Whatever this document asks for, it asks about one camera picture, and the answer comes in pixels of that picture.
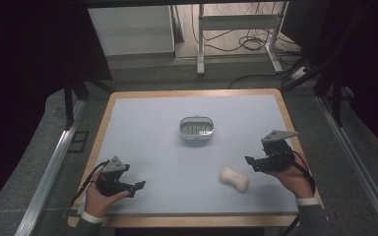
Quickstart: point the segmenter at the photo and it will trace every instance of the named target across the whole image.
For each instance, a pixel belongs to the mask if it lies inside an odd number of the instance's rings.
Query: human hand
[[[304,169],[306,169],[306,165],[303,163],[302,159],[298,157],[297,154],[295,155],[295,161]],[[294,193],[297,199],[308,199],[314,197],[311,185],[306,180],[303,173],[293,165],[291,165],[284,171],[271,171],[264,173],[278,178],[285,188]]]
[[[98,218],[104,217],[112,204],[126,198],[130,194],[128,191],[124,191],[110,197],[101,194],[95,183],[101,172],[102,169],[94,174],[92,181],[86,190],[85,203],[85,212]]]

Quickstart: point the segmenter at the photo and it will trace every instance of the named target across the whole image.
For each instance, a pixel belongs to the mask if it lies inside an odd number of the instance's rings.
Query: table
[[[86,167],[83,181],[85,181],[86,177],[91,173],[91,171],[96,166],[96,162],[100,159],[100,154],[105,156],[107,151],[107,143],[104,141],[105,137],[111,137],[113,132],[112,127],[110,130],[107,128],[109,127],[109,121],[111,119],[115,118],[115,104],[118,101],[124,101],[131,99],[132,101],[136,101],[135,98],[141,98],[144,101],[147,101],[147,98],[173,98],[175,101],[177,100],[185,100],[185,98],[196,98],[196,99],[202,99],[210,101],[211,98],[215,98],[217,100],[220,99],[228,99],[228,98],[237,98],[237,99],[250,99],[250,98],[257,98],[257,97],[266,97],[266,98],[272,98],[275,101],[275,105],[277,109],[279,110],[279,114],[281,117],[281,120],[284,124],[284,127],[288,131],[293,131],[293,126],[290,121],[289,115],[287,113],[286,107],[284,105],[284,101],[282,99],[282,96],[280,92],[276,89],[240,89],[240,90],[174,90],[174,91],[129,91],[129,92],[115,92],[111,98],[109,99],[109,102],[107,104],[104,116],[102,118],[99,131],[97,133],[94,147],[91,152],[91,156],[88,162],[88,165]],[[218,127],[216,128],[217,131],[220,130],[220,122],[218,121]],[[214,133],[214,135],[211,137],[211,142],[213,139],[218,140],[220,138],[219,132]],[[298,151],[299,153],[303,153],[298,138],[291,138],[290,141],[288,141],[293,149]],[[244,163],[246,168],[248,168],[250,171],[250,182],[252,183],[252,178],[255,178],[255,175],[259,175],[259,173],[255,173],[251,166]],[[130,173],[132,173],[133,168],[135,170],[138,170],[138,168],[141,167],[141,165],[133,166],[131,164]],[[132,175],[141,175],[144,176],[145,172],[138,172],[133,173]],[[236,193],[234,189],[231,189],[230,186],[225,186],[222,184],[214,183],[214,186],[218,186],[217,189],[214,191],[230,191],[235,195],[239,195],[239,193]],[[143,198],[145,195],[145,191],[150,193],[150,181],[146,184],[145,189],[139,191],[136,193],[135,199],[128,199],[129,203],[133,203],[133,201],[138,201],[139,198]],[[72,209],[77,210],[80,208],[82,198],[79,198],[75,201]],[[294,197],[291,196],[290,200],[294,203]],[[121,212],[121,210],[124,210],[127,212],[127,207],[122,207],[119,211],[111,212],[108,215],[108,218],[103,223],[104,226],[107,227],[252,227],[252,226],[288,226],[293,221],[293,219],[296,216],[296,210],[291,210],[290,212],[284,212],[280,213],[274,211],[269,212],[271,210],[264,209],[263,212],[230,212],[230,209],[226,212],[216,212],[216,211],[209,211],[209,212],[189,212],[189,213],[182,213],[178,211],[166,211],[166,212],[157,212],[155,209],[152,212],[143,213],[138,210],[140,209],[133,209],[136,210],[137,213],[125,213],[123,215],[118,215],[116,212]],[[78,222],[78,217],[69,217],[69,225],[70,226],[76,226]]]

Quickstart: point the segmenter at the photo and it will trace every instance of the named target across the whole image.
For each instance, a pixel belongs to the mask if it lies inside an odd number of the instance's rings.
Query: white foam block
[[[249,183],[248,177],[235,172],[229,167],[224,168],[220,173],[220,180],[226,184],[234,186],[241,192],[247,191]]]

